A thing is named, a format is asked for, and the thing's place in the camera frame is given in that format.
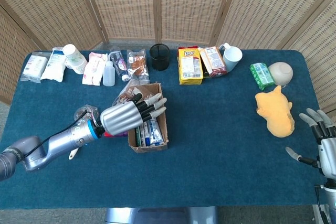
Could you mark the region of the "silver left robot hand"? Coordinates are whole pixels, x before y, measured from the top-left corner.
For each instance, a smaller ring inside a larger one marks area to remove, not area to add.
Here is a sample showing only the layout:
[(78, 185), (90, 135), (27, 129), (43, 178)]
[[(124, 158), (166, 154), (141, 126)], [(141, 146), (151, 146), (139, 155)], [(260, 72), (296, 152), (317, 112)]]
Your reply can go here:
[(141, 101), (141, 93), (135, 94), (129, 101), (105, 109), (100, 115), (104, 130), (112, 135), (141, 126), (148, 120), (155, 119), (166, 110), (167, 98), (157, 93)]

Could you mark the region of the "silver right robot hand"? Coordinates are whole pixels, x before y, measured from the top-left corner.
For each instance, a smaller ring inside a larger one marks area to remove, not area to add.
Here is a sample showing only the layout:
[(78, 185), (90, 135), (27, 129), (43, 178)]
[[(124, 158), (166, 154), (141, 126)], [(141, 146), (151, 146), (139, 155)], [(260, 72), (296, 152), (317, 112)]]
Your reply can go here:
[(335, 179), (335, 123), (322, 110), (307, 108), (306, 112), (299, 117), (312, 129), (318, 145), (318, 159), (303, 157), (289, 147), (285, 150), (296, 161), (318, 168), (327, 179)]

